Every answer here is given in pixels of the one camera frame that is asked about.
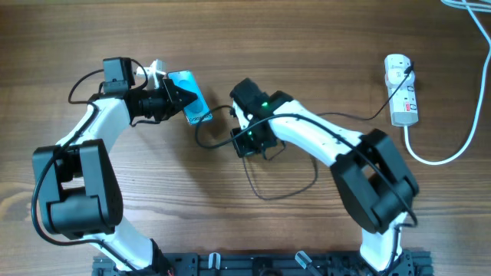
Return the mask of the blue Galaxy smartphone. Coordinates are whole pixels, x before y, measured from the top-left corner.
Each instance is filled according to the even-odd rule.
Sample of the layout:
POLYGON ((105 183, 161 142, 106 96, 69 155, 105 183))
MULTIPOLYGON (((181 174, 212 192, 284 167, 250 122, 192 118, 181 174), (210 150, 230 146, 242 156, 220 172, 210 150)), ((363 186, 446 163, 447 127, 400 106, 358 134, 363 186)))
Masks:
POLYGON ((189 125, 196 125, 200 120, 204 123, 213 119, 213 115, 209 113, 208 104, 203 97, 192 71, 169 72, 167 77, 178 88, 189 92, 189 95, 185 96, 186 103, 183 108, 189 125))

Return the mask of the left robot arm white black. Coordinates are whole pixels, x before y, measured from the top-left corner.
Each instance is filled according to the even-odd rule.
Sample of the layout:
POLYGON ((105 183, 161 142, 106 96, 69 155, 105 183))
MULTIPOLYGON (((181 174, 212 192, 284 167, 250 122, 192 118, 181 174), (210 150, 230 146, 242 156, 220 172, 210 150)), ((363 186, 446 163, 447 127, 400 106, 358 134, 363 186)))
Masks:
POLYGON ((138 124, 159 124, 197 95, 164 73, 140 67, 136 85, 129 57, 106 58, 104 81, 83 104, 86 114, 64 138, 32 155, 35 188, 31 221, 38 236, 60 247, 91 244, 118 275, 172 275, 157 243, 124 217, 124 201, 109 152, 119 135, 138 124))

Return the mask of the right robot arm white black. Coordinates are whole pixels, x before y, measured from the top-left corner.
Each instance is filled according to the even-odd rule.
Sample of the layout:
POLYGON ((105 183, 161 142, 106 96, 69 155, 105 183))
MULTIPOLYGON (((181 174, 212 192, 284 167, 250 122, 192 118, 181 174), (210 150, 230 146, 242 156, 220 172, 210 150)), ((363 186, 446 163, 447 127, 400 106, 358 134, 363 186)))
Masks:
POLYGON ((417 181, 392 139, 374 129, 367 134, 339 127, 308 111, 283 91, 261 91, 246 78, 231 90, 231 132, 240 157, 264 154, 278 141, 292 143, 326 165, 341 201, 362 229, 361 257, 388 275, 401 257, 400 230, 419 192, 417 181))

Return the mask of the white charger plug adapter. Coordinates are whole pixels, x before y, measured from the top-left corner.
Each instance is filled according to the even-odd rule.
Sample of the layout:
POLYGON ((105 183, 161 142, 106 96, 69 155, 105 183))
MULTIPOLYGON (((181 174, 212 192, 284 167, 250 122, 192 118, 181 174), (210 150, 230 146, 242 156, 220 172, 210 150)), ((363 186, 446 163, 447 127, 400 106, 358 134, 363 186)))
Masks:
POLYGON ((394 67, 389 69, 385 74, 385 84, 389 88, 398 87, 402 85, 411 85, 415 81, 415 74, 411 66, 402 68, 394 67))

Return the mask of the white power strip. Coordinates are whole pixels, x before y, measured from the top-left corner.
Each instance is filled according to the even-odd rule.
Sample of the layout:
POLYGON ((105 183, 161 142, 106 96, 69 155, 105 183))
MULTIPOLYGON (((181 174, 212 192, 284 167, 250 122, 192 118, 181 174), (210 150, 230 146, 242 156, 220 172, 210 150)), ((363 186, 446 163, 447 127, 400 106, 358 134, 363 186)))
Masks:
MULTIPOLYGON (((403 54, 389 54, 384 59, 385 73, 394 67, 406 68, 409 66, 413 68, 414 72, 414 63, 403 54)), ((393 126, 409 127, 419 120, 414 83, 411 85, 400 84, 395 88, 387 87, 390 120, 393 126)))

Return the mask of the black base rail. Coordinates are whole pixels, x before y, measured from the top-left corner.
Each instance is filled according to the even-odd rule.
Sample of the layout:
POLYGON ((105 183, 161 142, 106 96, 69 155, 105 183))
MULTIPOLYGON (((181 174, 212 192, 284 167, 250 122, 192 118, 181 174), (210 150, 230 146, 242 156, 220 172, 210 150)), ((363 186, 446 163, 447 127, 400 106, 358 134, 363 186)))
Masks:
MULTIPOLYGON (((376 275, 356 251, 332 251, 309 254, 310 264, 302 266, 293 255, 198 255, 167 254, 171 264, 167 275, 376 275)), ((391 275, 433 276, 432 258, 428 251, 403 250, 392 264, 391 275)))

